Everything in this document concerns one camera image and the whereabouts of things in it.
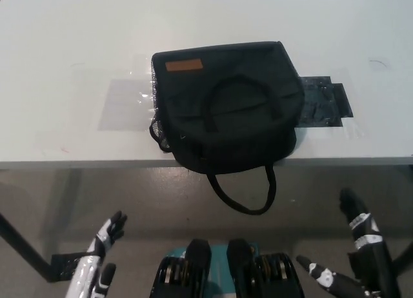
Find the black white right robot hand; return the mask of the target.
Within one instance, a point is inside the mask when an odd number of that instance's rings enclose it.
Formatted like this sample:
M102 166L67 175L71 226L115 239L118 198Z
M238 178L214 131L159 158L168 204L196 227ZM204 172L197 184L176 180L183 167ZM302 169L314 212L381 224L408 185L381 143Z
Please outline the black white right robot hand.
M397 274L387 244L363 200L344 188L339 196L339 208L347 218L355 252L348 254L355 278L326 268L299 255L296 261L334 297L401 297Z

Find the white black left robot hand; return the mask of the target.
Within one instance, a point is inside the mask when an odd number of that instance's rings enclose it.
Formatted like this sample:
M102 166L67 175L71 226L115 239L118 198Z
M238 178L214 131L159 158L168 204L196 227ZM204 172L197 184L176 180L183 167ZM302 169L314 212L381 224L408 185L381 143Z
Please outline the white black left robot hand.
M114 243L124 235L127 215L116 212L107 219L93 238L87 251L81 254L66 296L106 297L116 272L116 265L102 266Z

